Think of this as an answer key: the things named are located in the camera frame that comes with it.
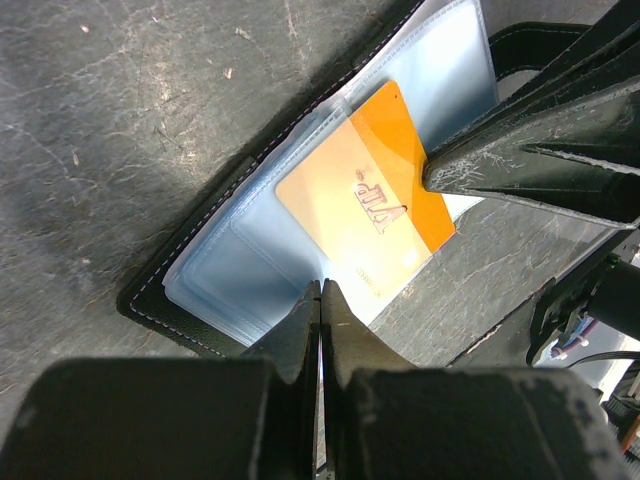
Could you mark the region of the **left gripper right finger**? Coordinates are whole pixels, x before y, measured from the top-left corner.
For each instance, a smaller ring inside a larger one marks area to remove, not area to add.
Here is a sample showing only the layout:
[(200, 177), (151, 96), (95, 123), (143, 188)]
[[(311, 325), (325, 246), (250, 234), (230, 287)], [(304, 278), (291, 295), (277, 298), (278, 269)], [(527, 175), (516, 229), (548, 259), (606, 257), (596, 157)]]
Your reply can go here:
[(625, 479), (594, 392), (567, 369), (419, 368), (326, 280), (326, 465), (338, 479)]

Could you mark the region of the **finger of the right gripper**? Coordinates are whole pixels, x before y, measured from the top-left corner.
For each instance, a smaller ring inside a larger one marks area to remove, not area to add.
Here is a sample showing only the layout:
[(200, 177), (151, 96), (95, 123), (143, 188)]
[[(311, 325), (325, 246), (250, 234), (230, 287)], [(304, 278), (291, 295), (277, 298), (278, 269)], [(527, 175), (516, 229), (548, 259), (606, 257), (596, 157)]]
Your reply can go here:
[(572, 68), (618, 40), (638, 22), (639, 3), (619, 1), (591, 26), (521, 22), (497, 32), (489, 39), (496, 79), (500, 81), (521, 71), (534, 71), (536, 75), (484, 116), (438, 146), (431, 158), (439, 160), (454, 148), (515, 116), (542, 89), (557, 79), (565, 82), (566, 74)]

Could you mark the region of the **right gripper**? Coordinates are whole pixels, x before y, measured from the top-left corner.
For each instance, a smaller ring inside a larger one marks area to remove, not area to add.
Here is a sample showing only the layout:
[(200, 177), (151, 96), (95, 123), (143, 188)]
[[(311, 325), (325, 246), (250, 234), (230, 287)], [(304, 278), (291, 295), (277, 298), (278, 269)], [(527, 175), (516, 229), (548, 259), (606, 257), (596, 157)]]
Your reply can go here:
[[(476, 123), (424, 168), (433, 192), (497, 198), (616, 229), (639, 225), (639, 87), (619, 84), (535, 113)], [(639, 338), (639, 231), (621, 230), (536, 301), (526, 364), (591, 317)]]

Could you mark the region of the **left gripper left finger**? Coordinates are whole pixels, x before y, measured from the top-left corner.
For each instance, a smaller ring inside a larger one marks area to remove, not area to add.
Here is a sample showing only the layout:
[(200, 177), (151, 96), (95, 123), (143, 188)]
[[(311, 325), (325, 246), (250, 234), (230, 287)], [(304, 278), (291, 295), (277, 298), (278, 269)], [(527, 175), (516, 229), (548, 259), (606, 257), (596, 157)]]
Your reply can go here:
[(312, 479), (320, 285), (243, 354), (78, 358), (29, 389), (5, 479)]

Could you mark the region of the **black card holder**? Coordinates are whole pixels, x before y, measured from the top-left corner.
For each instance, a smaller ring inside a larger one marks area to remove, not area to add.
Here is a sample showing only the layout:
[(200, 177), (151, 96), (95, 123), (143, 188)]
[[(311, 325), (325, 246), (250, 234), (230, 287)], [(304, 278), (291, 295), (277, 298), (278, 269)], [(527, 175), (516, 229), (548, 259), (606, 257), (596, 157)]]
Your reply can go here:
[(293, 118), (264, 137), (120, 293), (118, 311), (204, 355), (261, 339), (312, 282), (374, 320), (455, 232), (473, 196), (427, 192), (427, 158), (584, 32), (493, 36), (476, 1), (401, 4)]

